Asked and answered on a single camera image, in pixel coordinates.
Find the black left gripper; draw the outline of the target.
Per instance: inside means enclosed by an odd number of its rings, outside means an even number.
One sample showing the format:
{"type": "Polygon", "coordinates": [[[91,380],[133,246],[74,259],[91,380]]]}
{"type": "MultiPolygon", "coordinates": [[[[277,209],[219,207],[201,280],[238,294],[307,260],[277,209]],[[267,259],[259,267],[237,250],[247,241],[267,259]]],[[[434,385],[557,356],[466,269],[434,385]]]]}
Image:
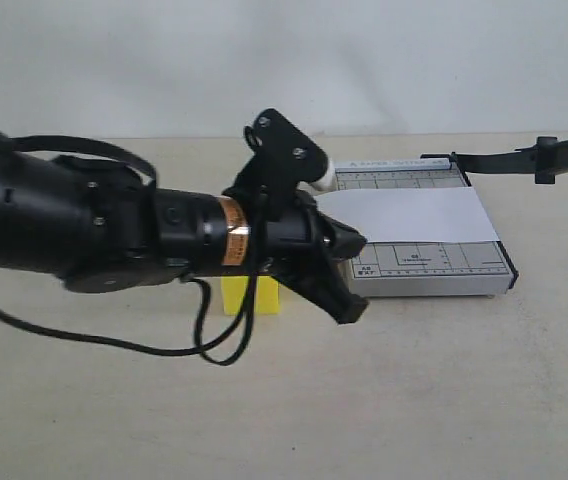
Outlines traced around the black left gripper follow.
{"type": "Polygon", "coordinates": [[[276,220],[266,217],[264,199],[257,196],[250,203],[241,203],[238,197],[217,199],[216,274],[271,276],[337,324],[357,322],[369,302],[348,289],[333,260],[357,257],[367,239],[357,229],[321,214],[304,191],[295,193],[276,220]]]}

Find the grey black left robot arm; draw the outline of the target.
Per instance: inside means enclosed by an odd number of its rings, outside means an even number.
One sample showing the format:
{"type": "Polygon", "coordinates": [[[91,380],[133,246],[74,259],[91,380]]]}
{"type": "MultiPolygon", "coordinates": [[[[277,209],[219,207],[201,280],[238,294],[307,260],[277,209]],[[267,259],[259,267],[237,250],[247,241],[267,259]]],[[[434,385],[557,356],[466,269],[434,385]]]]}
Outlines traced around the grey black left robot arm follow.
{"type": "Polygon", "coordinates": [[[106,142],[0,132],[0,268],[76,293],[269,276],[336,322],[357,321],[367,301],[338,266],[365,238],[300,189],[327,172],[326,154],[287,122],[244,137],[250,160],[211,195],[162,188],[152,165],[106,142]]]}

